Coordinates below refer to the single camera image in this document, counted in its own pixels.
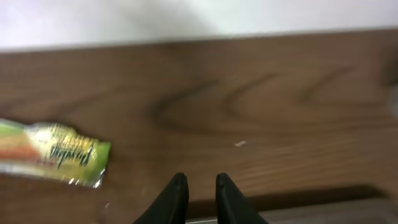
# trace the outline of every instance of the white surface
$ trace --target white surface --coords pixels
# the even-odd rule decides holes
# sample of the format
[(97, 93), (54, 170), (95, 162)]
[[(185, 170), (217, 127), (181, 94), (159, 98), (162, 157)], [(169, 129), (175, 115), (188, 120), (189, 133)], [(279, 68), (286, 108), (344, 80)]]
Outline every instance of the white surface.
[(0, 0), (0, 50), (398, 26), (398, 0)]

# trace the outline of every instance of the snack packet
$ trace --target snack packet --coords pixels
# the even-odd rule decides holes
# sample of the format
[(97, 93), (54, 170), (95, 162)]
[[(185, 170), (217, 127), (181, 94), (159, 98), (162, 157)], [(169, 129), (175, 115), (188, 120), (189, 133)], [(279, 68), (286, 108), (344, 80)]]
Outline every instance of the snack packet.
[(0, 119), (0, 172), (97, 188), (110, 148), (110, 142), (80, 136), (61, 124), (26, 126)]

